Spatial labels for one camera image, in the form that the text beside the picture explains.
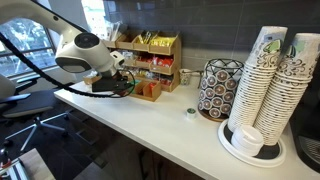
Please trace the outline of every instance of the black cable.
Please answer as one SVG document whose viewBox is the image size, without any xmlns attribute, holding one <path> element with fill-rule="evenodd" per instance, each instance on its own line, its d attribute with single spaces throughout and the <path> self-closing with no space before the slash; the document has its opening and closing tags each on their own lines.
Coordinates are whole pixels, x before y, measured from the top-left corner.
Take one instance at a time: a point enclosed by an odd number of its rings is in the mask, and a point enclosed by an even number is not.
<svg viewBox="0 0 320 180">
<path fill-rule="evenodd" d="M 126 93 L 123 96 L 119 96 L 118 94 L 92 94 L 92 93 L 87 93 L 87 92 L 83 92 L 83 91 L 79 91 L 76 89 L 73 89 L 67 85 L 64 85 L 62 83 L 60 83 L 59 81 L 53 79 L 52 77 L 50 77 L 49 75 L 47 75 L 46 73 L 44 73 L 41 69 L 39 69 L 36 65 L 34 65 L 31 61 L 29 61 L 28 58 L 26 58 L 11 42 L 10 40 L 8 40 L 1 32 L 0 32 L 0 41 L 2 41 L 2 43 L 15 55 L 17 56 L 23 63 L 25 63 L 29 68 L 31 68 L 34 72 L 36 72 L 37 74 L 39 74 L 41 77 L 45 78 L 47 81 L 51 82 L 52 84 L 58 86 L 59 88 L 65 89 L 67 91 L 70 91 L 72 93 L 78 94 L 78 95 L 82 95 L 82 96 L 89 96 L 89 97 L 95 97 L 95 98 L 122 98 L 122 97 L 126 97 L 129 94 L 131 94 L 134 90 L 135 87 L 135 79 L 133 77 L 133 74 L 128 71 L 130 73 L 130 75 L 133 78 L 133 88 L 131 89 L 131 91 L 129 93 Z"/>
</svg>

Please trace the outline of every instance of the white countertop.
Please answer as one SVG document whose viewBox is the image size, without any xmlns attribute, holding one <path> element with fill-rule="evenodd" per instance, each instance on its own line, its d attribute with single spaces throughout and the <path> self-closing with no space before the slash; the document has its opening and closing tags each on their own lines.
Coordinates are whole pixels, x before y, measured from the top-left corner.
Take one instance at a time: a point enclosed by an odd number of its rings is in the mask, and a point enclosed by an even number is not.
<svg viewBox="0 0 320 180">
<path fill-rule="evenodd" d="M 83 82 L 73 87 L 86 89 Z M 200 114 L 194 120 L 186 118 L 188 108 L 197 109 L 199 90 L 196 85 L 178 86 L 172 93 L 162 92 L 156 102 L 133 97 L 90 98 L 65 90 L 55 95 L 205 179 L 320 179 L 320 174 L 297 156 L 289 128 L 281 137 L 287 155 L 280 166 L 255 167 L 231 155 L 218 139 L 220 123 Z"/>
</svg>

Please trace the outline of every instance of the office chair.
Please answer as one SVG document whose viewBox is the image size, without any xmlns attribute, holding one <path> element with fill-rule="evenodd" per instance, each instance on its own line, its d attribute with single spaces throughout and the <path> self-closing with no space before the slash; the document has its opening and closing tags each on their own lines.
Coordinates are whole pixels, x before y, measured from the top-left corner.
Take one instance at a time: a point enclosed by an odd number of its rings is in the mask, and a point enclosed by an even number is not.
<svg viewBox="0 0 320 180">
<path fill-rule="evenodd" d="M 10 122 L 15 119 L 34 118 L 34 123 L 31 126 L 5 138 L 4 146 L 10 146 L 12 144 L 12 141 L 10 140 L 11 137 L 31 129 L 31 133 L 29 134 L 22 148 L 20 149 L 21 153 L 25 152 L 24 150 L 27 144 L 29 143 L 30 139 L 34 135 L 35 131 L 40 127 L 46 127 L 61 131 L 63 132 L 63 136 L 68 135 L 67 131 L 64 128 L 45 123 L 61 116 L 64 116 L 64 118 L 67 119 L 67 112 L 48 118 L 46 120 L 40 119 L 42 113 L 53 109 L 54 105 L 57 103 L 57 99 L 53 94 L 54 91 L 56 91 L 57 89 L 19 94 L 22 90 L 25 90 L 28 87 L 36 84 L 37 79 L 39 78 L 40 76 L 36 75 L 30 78 L 20 79 L 17 81 L 17 84 L 19 86 L 16 87 L 12 81 L 0 74 L 0 114 L 2 118 L 5 118 L 2 121 Z"/>
</svg>

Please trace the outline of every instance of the coffee machine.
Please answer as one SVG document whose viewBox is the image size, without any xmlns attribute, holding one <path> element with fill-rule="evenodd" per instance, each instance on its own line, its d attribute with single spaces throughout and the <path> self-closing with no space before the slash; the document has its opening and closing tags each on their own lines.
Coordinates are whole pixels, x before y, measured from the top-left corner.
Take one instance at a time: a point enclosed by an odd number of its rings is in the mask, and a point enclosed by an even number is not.
<svg viewBox="0 0 320 180">
<path fill-rule="evenodd" d="M 300 159 L 320 173 L 320 63 L 313 79 L 290 118 L 290 126 Z"/>
</svg>

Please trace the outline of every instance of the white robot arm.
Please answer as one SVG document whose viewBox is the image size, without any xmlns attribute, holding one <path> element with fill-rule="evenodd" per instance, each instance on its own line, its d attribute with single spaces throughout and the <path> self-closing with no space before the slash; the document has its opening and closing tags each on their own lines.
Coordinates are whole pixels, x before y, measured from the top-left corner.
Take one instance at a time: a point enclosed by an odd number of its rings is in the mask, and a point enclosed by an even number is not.
<svg viewBox="0 0 320 180">
<path fill-rule="evenodd" d="M 80 73 L 93 68 L 105 79 L 119 79 L 119 77 L 113 77 L 119 74 L 116 67 L 123 62 L 120 58 L 121 54 L 110 54 L 107 47 L 94 34 L 86 32 L 37 2 L 1 0 L 0 24 L 13 18 L 34 20 L 60 35 L 56 63 L 62 69 L 71 73 Z M 101 85 L 117 86 L 109 82 Z"/>
</svg>

